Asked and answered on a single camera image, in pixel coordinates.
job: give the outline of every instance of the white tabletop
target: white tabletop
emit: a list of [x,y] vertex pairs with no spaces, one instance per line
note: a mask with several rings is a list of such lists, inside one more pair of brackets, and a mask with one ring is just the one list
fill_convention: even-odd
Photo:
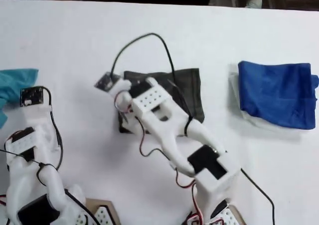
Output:
[[[176,69],[199,67],[204,124],[273,199],[276,223],[311,224],[317,219],[312,210],[319,207],[317,128],[287,135],[253,127],[240,116],[228,74],[241,60],[309,62],[319,74],[318,28],[317,12],[0,1],[0,69],[38,68],[36,84],[50,88],[66,186],[77,183],[87,197],[113,201],[124,225],[176,225],[192,206],[190,190],[175,184],[174,171],[160,155],[139,154],[140,138],[118,132],[112,100],[93,87],[122,46],[141,34],[159,33]],[[124,70],[170,72],[160,41],[150,37],[130,47],[117,64],[117,73]],[[19,109],[7,115],[0,141],[23,128]],[[186,138],[178,142],[185,155],[198,148]],[[156,145],[147,136],[144,150]],[[4,193],[4,154],[0,175]],[[233,203],[247,224],[271,224],[269,202],[242,175]]]

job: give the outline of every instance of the black cable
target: black cable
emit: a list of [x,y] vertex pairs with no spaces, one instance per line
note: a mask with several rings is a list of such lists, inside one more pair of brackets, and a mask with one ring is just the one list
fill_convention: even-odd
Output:
[[240,169],[241,172],[245,175],[245,177],[264,195],[267,200],[271,203],[272,209],[273,209],[273,225],[275,225],[275,204],[274,202],[270,199],[270,197],[252,180],[248,174],[243,169]]
[[40,177],[39,177],[39,173],[41,172],[41,170],[45,167],[45,166],[52,166],[52,167],[54,167],[52,164],[44,164],[44,163],[39,163],[39,166],[40,166],[40,168],[38,169],[38,171],[36,172],[36,178],[39,180],[39,182],[43,185],[43,186],[46,186],[42,181],[41,181],[41,179],[40,179]]
[[141,139],[141,142],[140,142],[140,154],[141,154],[143,157],[148,157],[148,156],[151,155],[153,152],[159,151],[161,154],[164,155],[165,158],[167,158],[167,159],[169,160],[168,156],[167,156],[161,149],[157,149],[157,148],[156,148],[156,149],[152,149],[148,154],[144,154],[144,153],[142,152],[142,145],[143,145],[143,142],[144,142],[144,138],[145,138],[146,132],[145,132],[144,126],[143,126],[142,122],[140,121],[140,119],[139,119],[138,117],[135,117],[135,118],[136,118],[137,121],[139,122],[139,124],[140,124],[140,126],[141,126],[141,128],[142,128],[142,131],[143,131],[142,139]]
[[99,221],[96,219],[96,217],[80,202],[78,201],[72,194],[69,193],[67,189],[65,189],[65,194],[72,199],[78,206],[81,207],[93,220],[97,225],[100,225]]
[[[25,159],[25,157],[24,157],[23,155],[21,155],[21,154],[15,154],[15,153],[9,152],[9,151],[7,151],[7,150],[0,149],[0,152],[5,152],[5,153],[8,153],[8,154],[16,155],[16,156],[19,156],[19,157],[22,157],[22,158]],[[40,164],[38,161],[33,160],[33,159],[31,159],[30,161],[35,162],[35,163],[37,163],[37,164]]]
[[185,127],[184,127],[184,135],[187,137],[187,129],[188,129],[188,126],[189,126],[189,124],[191,123],[191,121],[193,120],[194,117],[193,117],[193,115],[192,115],[192,113],[191,113],[191,111],[190,111],[190,109],[189,109],[189,106],[188,106],[188,104],[187,104],[187,101],[186,101],[186,99],[185,99],[185,96],[183,95],[183,93],[182,93],[182,91],[180,90],[180,88],[179,88],[176,84],[174,84],[173,82],[171,82],[169,79],[168,79],[168,81],[169,81],[169,83],[171,83],[171,85],[178,91],[179,96],[182,97],[183,102],[184,102],[184,105],[185,105],[186,108],[187,108],[188,121],[187,121],[187,123],[186,123],[186,125],[185,125]]
[[50,90],[48,88],[46,88],[44,86],[42,86],[42,89],[44,89],[49,95],[49,105],[51,106],[51,111],[50,111],[51,121],[52,121],[53,127],[54,127],[55,132],[56,132],[57,143],[58,143],[58,145],[61,148],[60,160],[59,160],[58,165],[56,166],[56,169],[59,170],[59,168],[61,167],[62,161],[63,161],[63,152],[64,152],[63,151],[62,137],[61,137],[61,134],[60,134],[60,132],[58,130],[58,127],[55,124],[54,117],[53,117],[51,92],[50,92]]
[[[110,72],[110,78],[112,79],[113,78],[113,73],[114,73],[114,69],[115,69],[115,65],[116,65],[116,62],[118,61],[120,55],[123,53],[123,51],[129,47],[131,44],[133,44],[134,42],[140,40],[140,39],[143,39],[145,37],[148,37],[148,36],[151,36],[151,35],[154,35],[156,36],[157,38],[159,38],[161,40],[161,42],[163,43],[164,47],[165,47],[165,50],[166,50],[166,53],[167,53],[167,56],[168,56],[168,59],[169,59],[169,63],[170,63],[170,66],[171,66],[171,74],[173,76],[173,81],[175,84],[177,84],[177,80],[176,80],[176,75],[175,75],[175,68],[174,68],[174,64],[173,64],[173,61],[171,59],[171,56],[170,56],[170,53],[169,53],[169,50],[168,50],[168,47],[164,41],[164,39],[159,35],[159,34],[156,34],[156,33],[147,33],[147,34],[144,34],[144,35],[141,35],[139,37],[137,37],[136,39],[133,39],[131,42],[129,42],[128,44],[126,44],[121,50],[120,52],[117,54],[114,62],[113,62],[113,65],[112,65],[112,69],[111,69],[111,72]],[[179,94],[179,100],[180,102],[182,103],[182,98]]]

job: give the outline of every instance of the blue cloth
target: blue cloth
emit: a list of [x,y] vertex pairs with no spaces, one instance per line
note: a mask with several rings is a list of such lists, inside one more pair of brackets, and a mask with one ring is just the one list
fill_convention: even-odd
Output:
[[7,120],[7,116],[2,111],[4,105],[7,102],[19,102],[20,90],[32,87],[37,75],[37,69],[0,70],[0,128]]
[[241,110],[283,127],[316,126],[319,80],[311,75],[309,63],[269,66],[242,61],[238,69]]

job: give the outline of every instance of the dark gray cloth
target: dark gray cloth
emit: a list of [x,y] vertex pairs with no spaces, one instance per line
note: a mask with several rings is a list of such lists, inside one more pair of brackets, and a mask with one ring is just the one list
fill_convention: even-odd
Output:
[[[181,102],[180,96],[176,88],[174,88],[168,81],[174,82],[181,90],[185,97],[187,105],[193,117],[199,122],[204,121],[204,111],[201,105],[200,98],[200,77],[199,69],[183,69],[175,71],[176,81],[173,80],[171,73],[149,73],[141,74],[137,72],[125,71],[124,79],[128,79],[132,84],[136,84],[138,81],[142,81],[147,77],[153,77],[157,82],[173,97],[173,100],[185,111],[187,112],[185,105]],[[122,117],[119,115],[120,132],[128,133],[129,131],[122,127]]]

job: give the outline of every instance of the teal cloth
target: teal cloth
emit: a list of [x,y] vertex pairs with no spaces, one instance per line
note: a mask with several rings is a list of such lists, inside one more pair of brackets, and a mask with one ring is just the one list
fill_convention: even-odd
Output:
[[37,76],[37,69],[0,70],[0,128],[7,120],[7,116],[2,111],[4,105],[7,102],[19,102],[21,89],[32,87]]

